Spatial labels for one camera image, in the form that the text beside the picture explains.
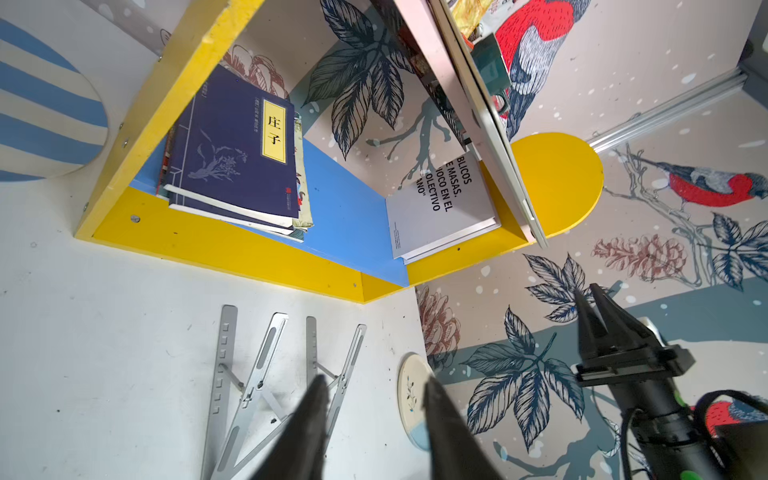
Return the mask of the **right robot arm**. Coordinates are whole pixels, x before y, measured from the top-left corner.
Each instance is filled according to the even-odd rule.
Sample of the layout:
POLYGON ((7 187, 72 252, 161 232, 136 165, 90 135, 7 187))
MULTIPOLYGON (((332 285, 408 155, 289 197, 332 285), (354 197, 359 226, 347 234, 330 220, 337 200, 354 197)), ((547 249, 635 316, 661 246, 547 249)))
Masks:
POLYGON ((694 365, 690 351, 665 343, 599 285, 591 284, 589 289, 589 296, 574 292, 581 359, 576 380, 581 387, 607 386, 621 411, 619 450, 624 477, 633 476, 627 446, 627 436, 632 434, 654 479, 730 478, 743 454, 713 437, 706 425, 709 407, 728 396, 765 413, 766 402, 723 389, 689 406, 674 380, 694 365))

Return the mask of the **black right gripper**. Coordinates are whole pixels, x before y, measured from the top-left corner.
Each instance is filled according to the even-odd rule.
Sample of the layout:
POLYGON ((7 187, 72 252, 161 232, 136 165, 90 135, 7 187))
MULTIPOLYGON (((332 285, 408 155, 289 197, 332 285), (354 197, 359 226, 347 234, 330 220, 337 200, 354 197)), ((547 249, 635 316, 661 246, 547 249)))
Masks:
POLYGON ((574 291, 582 360, 576 366, 578 384, 608 387, 624 417, 630 412, 640 420, 685 417, 687 406, 674 379, 695 364, 691 352, 679 345, 653 348, 647 327, 596 283, 590 291, 600 318, 581 291, 574 291))

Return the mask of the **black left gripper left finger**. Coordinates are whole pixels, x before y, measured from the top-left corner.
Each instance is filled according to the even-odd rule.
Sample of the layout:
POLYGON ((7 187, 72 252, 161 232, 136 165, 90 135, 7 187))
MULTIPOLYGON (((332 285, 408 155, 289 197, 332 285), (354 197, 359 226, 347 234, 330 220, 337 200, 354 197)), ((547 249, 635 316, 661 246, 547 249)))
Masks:
POLYGON ((321 479, 327 443, 328 406, 327 382, 323 375, 316 375, 252 479, 321 479))

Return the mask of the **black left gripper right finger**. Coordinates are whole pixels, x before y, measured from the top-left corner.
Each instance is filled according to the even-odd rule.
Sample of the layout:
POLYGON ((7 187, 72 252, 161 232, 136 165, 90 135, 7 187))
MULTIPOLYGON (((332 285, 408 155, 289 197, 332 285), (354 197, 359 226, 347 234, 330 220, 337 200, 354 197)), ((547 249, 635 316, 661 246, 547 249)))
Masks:
POLYGON ((424 412, 431 451, 431 479, 501 479, 435 377, 430 377, 425 385, 424 412))

